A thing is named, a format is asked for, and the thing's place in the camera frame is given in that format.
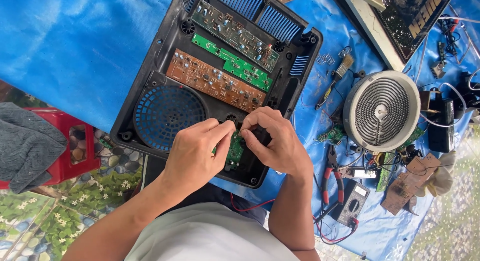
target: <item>blue tarp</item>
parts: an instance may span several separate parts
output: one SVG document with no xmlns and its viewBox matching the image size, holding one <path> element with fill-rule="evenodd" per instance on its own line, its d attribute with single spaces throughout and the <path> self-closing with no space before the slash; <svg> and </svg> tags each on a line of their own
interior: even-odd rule
<svg viewBox="0 0 480 261">
<path fill-rule="evenodd" d="M 0 79 L 109 132 L 170 1 L 0 0 Z M 479 0 L 452 0 L 451 4 L 460 16 L 480 19 Z M 322 54 L 337 57 L 337 53 L 349 45 L 355 58 L 354 71 L 363 69 L 371 73 L 383 69 L 384 64 L 373 55 L 333 0 L 294 0 L 287 5 L 323 33 Z M 468 22 L 465 25 L 479 46 L 477 31 L 480 25 Z M 466 38 L 461 34 L 463 38 L 458 42 L 460 54 L 467 47 Z M 461 71 L 472 72 L 480 66 L 478 58 L 470 52 L 460 66 L 449 60 L 445 77 L 441 82 L 434 80 L 429 65 L 438 60 L 437 42 L 440 40 L 444 37 L 434 27 L 428 37 L 418 86 L 432 82 L 436 82 L 436 86 L 441 82 L 456 84 Z M 417 75 L 422 49 L 423 44 L 406 66 L 412 66 L 408 72 L 412 78 Z M 299 101 L 295 109 L 296 131 L 315 164 L 318 178 L 325 168 L 327 143 L 318 144 L 314 139 L 329 129 L 330 121 L 324 113 L 315 111 L 313 105 L 327 87 L 323 79 L 327 69 L 333 70 L 339 63 L 337 59 L 333 66 L 314 66 L 302 93 L 303 103 Z M 351 73 L 348 73 L 336 86 L 344 98 L 351 80 Z M 340 102 L 341 96 L 332 92 L 324 106 L 325 111 L 331 114 Z M 469 114 L 456 125 L 457 141 L 468 119 Z M 337 148 L 341 154 L 340 164 L 352 161 L 345 156 L 345 142 L 344 139 Z M 421 147 L 425 155 L 429 152 L 426 137 L 420 138 L 416 146 Z M 275 198 L 283 177 L 270 170 L 257 190 L 217 178 L 212 182 L 252 202 L 261 203 Z M 393 216 L 379 205 L 384 193 L 375 193 L 373 182 L 364 180 L 364 183 L 372 192 L 359 215 L 359 228 L 339 245 L 359 255 L 367 252 L 370 260 L 401 260 L 433 198 L 418 199 L 415 211 L 419 216 L 405 211 Z M 336 199 L 335 190 L 331 189 L 333 200 Z M 315 215 L 320 212 L 320 198 L 314 187 L 311 206 Z M 336 226 L 338 238 L 349 233 L 347 227 L 328 216 L 325 222 Z"/>
</svg>

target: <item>hand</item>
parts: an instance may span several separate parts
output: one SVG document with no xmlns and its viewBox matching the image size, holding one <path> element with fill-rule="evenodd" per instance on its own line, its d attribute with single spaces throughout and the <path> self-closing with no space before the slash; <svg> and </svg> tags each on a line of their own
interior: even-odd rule
<svg viewBox="0 0 480 261">
<path fill-rule="evenodd" d="M 215 118 L 179 131 L 158 177 L 161 186 L 179 190 L 183 199 L 207 184 L 225 166 L 234 131 L 235 123 L 227 120 L 219 124 Z"/>
<path fill-rule="evenodd" d="M 268 146 L 262 145 L 250 131 L 256 125 L 265 128 L 272 137 Z M 295 134 L 292 124 L 283 118 L 279 110 L 257 108 L 243 120 L 240 135 L 262 164 L 294 176 L 312 176 L 312 160 Z"/>
</svg>

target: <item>spring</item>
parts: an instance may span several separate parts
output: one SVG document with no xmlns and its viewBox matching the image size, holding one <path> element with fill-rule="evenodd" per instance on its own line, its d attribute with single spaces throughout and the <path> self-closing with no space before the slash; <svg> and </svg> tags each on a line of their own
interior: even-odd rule
<svg viewBox="0 0 480 261">
<path fill-rule="evenodd" d="M 318 56 L 317 58 L 315 59 L 318 64 L 320 65 L 324 65 L 325 63 L 327 63 L 328 65 L 332 65 L 333 63 L 335 63 L 335 59 L 333 58 L 332 55 L 330 54 L 323 54 L 323 55 L 320 55 L 320 53 L 318 53 Z"/>
<path fill-rule="evenodd" d="M 338 57 L 343 58 L 346 54 L 350 54 L 352 52 L 352 48 L 350 45 L 345 46 L 340 52 L 338 52 Z"/>
</svg>

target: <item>black power adapter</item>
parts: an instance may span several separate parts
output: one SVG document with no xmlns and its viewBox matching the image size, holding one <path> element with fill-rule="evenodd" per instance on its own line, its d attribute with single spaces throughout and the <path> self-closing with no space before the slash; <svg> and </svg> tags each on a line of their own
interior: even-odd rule
<svg viewBox="0 0 480 261">
<path fill-rule="evenodd" d="M 430 100 L 430 110 L 438 111 L 428 116 L 429 120 L 440 125 L 452 125 L 439 127 L 431 124 L 428 128 L 428 145 L 430 150 L 440 153 L 448 153 L 454 148 L 454 103 L 451 98 L 442 98 L 441 93 L 435 94 L 435 100 Z"/>
</svg>

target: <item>gray cloth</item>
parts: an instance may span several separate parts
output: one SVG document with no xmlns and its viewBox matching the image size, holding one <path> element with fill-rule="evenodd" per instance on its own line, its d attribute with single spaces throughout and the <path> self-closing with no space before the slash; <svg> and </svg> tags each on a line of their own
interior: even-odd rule
<svg viewBox="0 0 480 261">
<path fill-rule="evenodd" d="M 18 194 L 52 176 L 46 169 L 66 150 L 67 139 L 37 114 L 11 102 L 0 103 L 0 180 Z"/>
</svg>

